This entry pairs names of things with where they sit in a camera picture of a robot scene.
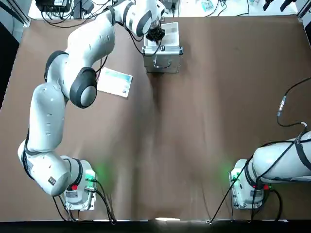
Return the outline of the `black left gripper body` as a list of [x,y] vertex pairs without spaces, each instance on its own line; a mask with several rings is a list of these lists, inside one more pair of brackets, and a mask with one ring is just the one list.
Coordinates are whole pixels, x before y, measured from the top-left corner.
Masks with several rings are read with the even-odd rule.
[[153,42],[160,42],[165,36],[165,30],[162,28],[161,23],[147,33],[147,39]]

